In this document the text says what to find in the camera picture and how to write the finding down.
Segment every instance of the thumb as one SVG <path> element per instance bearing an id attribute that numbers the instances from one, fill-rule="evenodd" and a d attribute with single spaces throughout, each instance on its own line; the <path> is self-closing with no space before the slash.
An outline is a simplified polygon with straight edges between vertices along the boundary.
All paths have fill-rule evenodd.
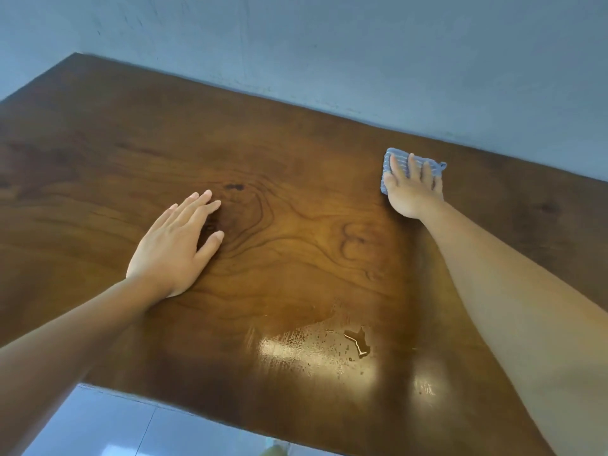
<path id="1" fill-rule="evenodd" d="M 218 230 L 217 232 L 213 232 L 201 249 L 196 252 L 194 255 L 194 262 L 199 266 L 200 272 L 205 268 L 209 260 L 213 257 L 213 255 L 219 249 L 219 245 L 222 244 L 222 240 L 224 240 L 224 232 Z"/>
<path id="2" fill-rule="evenodd" d="M 384 185 L 386 186 L 386 190 L 389 192 L 392 191 L 392 189 L 394 189 L 395 187 L 397 187 L 397 178 L 394 174 L 388 171 L 383 174 L 383 181 Z"/>

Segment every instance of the water droplet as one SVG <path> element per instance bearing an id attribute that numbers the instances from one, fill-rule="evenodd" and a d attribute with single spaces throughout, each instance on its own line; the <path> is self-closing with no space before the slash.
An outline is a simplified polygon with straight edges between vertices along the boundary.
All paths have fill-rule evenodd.
<path id="1" fill-rule="evenodd" d="M 345 329 L 344 337 L 354 342 L 355 346 L 357 347 L 357 351 L 359 352 L 359 358 L 363 358 L 366 355 L 369 355 L 371 352 L 371 347 L 365 343 L 365 333 L 363 332 L 363 328 L 360 328 L 359 332 Z"/>

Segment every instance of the blue cloth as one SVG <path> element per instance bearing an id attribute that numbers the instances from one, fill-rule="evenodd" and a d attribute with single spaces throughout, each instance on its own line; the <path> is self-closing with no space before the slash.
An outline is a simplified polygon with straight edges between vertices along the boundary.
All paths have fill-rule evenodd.
<path id="1" fill-rule="evenodd" d="M 390 169 L 390 155 L 391 154 L 393 154 L 395 156 L 395 159 L 397 159 L 397 163 L 399 164 L 401 169 L 403 169 L 403 171 L 406 173 L 406 176 L 410 177 L 410 168 L 407 166 L 407 157 L 410 156 L 410 154 L 407 152 L 404 152 L 403 150 L 395 149 L 393 147 L 388 149 L 386 151 L 386 153 L 384 154 L 384 164 L 382 166 L 383 176 L 384 176 L 384 173 L 386 173 L 387 171 L 390 173 L 392 172 Z M 431 160 L 430 158 L 418 157 L 417 155 L 414 155 L 414 160 L 416 160 L 416 163 L 418 164 L 419 168 L 422 168 L 422 164 L 424 162 L 429 162 L 430 170 L 433 173 L 433 175 L 440 175 L 441 172 L 445 168 L 447 168 L 447 163 L 444 161 L 442 161 L 441 163 L 437 163 L 435 160 Z M 386 186 L 384 185 L 384 179 L 380 180 L 380 191 L 382 193 L 384 193 L 384 195 L 388 195 L 388 192 L 386 191 Z"/>

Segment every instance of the hand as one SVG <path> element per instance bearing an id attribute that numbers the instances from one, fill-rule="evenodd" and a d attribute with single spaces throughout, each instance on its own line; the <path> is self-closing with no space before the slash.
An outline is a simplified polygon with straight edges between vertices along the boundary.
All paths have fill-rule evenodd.
<path id="1" fill-rule="evenodd" d="M 409 179 L 399 167 L 395 156 L 390 156 L 393 174 L 384 173 L 384 185 L 389 192 L 391 206 L 407 218 L 420 219 L 420 213 L 428 202 L 443 201 L 443 181 L 440 175 L 433 176 L 428 161 L 418 168 L 414 154 L 407 159 Z"/>
<path id="2" fill-rule="evenodd" d="M 207 216 L 217 210 L 219 200 L 208 190 L 200 197 L 194 192 L 178 206 L 171 206 L 156 220 L 137 245 L 126 269 L 127 278 L 144 276 L 163 288 L 163 297 L 186 291 L 218 250 L 224 232 L 213 233 L 196 251 L 196 242 Z"/>

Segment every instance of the forearm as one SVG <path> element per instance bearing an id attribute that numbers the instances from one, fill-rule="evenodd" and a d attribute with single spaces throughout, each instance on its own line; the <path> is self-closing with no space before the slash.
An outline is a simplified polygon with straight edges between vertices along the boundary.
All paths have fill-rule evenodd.
<path id="1" fill-rule="evenodd" d="M 103 350 L 163 291 L 123 280 L 0 349 L 0 454 L 24 451 Z"/>
<path id="2" fill-rule="evenodd" d="M 602 446 L 608 425 L 608 314 L 440 201 L 421 220 L 459 295 L 558 454 Z"/>

